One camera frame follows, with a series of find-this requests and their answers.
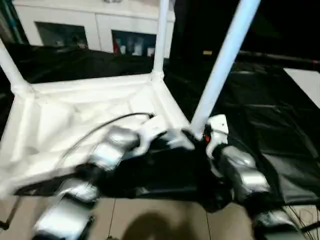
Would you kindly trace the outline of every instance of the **black fabric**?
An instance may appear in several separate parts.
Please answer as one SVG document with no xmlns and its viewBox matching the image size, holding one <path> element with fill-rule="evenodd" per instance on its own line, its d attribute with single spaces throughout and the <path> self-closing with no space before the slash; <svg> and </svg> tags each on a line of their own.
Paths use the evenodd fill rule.
<svg viewBox="0 0 320 240">
<path fill-rule="evenodd" d="M 290 3 L 261 1 L 241 50 L 318 60 L 315 1 Z M 171 56 L 215 59 L 238 4 L 239 1 L 232 0 L 176 0 Z M 212 51 L 212 54 L 204 55 L 204 51 Z"/>
<path fill-rule="evenodd" d="M 30 83 L 141 74 L 150 72 L 153 66 L 150 58 L 74 48 L 10 45 L 8 50 Z M 165 83 L 189 120 L 212 66 L 213 62 L 171 60 L 164 67 Z M 5 97 L 0 102 L 2 126 L 12 101 L 8 84 L 5 86 Z M 272 186 L 274 202 L 320 202 L 320 110 L 282 68 L 235 63 L 212 113 L 215 114 L 226 115 L 229 142 L 257 159 Z"/>
</svg>

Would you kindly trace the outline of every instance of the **black plastic sheet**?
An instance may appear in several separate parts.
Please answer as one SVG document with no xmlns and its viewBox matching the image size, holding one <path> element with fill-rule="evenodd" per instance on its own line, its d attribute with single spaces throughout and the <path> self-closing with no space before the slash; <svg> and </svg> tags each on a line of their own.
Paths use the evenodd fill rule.
<svg viewBox="0 0 320 240">
<path fill-rule="evenodd" d="M 74 48 L 10 45 L 8 50 L 29 83 L 142 74 L 149 73 L 153 66 L 150 58 Z M 213 62 L 171 60 L 164 67 L 165 83 L 189 120 L 212 66 Z M 2 84 L 0 124 L 3 126 L 12 94 L 8 92 L 8 83 L 2 81 Z M 259 169 L 272 186 L 275 203 L 320 202 L 320 110 L 282 68 L 235 63 L 212 112 L 215 114 L 226 115 L 229 142 L 257 159 Z M 175 182 L 172 172 L 167 178 L 172 184 L 166 182 L 165 187 L 171 184 L 174 189 L 185 188 L 185 196 L 190 199 L 197 190 L 192 174 L 188 173 L 190 166 L 181 165 L 174 169 L 185 171 L 185 178 Z M 152 177 L 159 181 L 161 176 L 163 172 L 159 172 L 158 178 Z M 157 182 L 154 186 L 160 190 L 164 185 Z"/>
</svg>

